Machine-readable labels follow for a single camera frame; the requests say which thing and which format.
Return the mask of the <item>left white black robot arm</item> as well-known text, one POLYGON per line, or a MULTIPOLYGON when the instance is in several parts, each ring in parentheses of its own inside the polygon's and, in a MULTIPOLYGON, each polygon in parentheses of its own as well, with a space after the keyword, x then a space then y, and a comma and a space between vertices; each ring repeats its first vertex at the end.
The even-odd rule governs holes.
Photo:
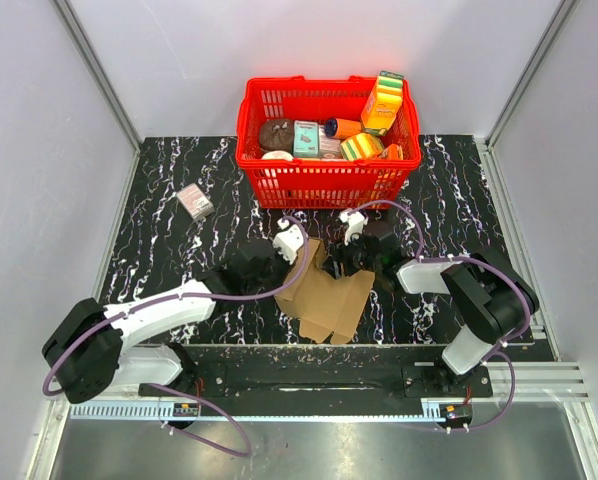
POLYGON ((62 394, 79 404, 111 386, 161 383, 174 395, 187 394, 196 381, 191 366, 177 359, 163 370, 135 367, 132 349, 180 325, 206 321, 229 302, 277 295, 304 244, 296 235, 256 239, 198 277, 160 294, 107 306, 94 298, 77 302, 42 347, 50 368, 43 393, 62 394))

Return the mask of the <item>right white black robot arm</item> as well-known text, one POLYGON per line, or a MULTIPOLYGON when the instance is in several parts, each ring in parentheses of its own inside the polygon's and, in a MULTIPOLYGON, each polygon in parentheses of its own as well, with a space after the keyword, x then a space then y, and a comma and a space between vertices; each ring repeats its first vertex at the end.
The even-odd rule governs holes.
POLYGON ((371 272, 379 286, 392 293, 452 298, 464 324, 422 374, 426 387, 447 396, 465 389, 476 367, 523 334, 540 309, 535 291, 497 250, 484 247, 461 258, 416 258, 405 253, 383 221, 331 245, 322 269, 335 279, 371 272))

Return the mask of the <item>brown cardboard box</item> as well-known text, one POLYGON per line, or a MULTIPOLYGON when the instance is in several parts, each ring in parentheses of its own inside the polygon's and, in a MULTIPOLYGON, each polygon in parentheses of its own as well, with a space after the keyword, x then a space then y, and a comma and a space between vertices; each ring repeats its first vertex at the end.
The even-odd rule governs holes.
POLYGON ((311 238, 308 265, 287 289, 275 295, 280 310, 299 321, 299 336, 318 344, 352 341, 375 281, 375 274, 359 271, 350 277, 332 278, 322 269, 326 260, 323 242, 311 238))

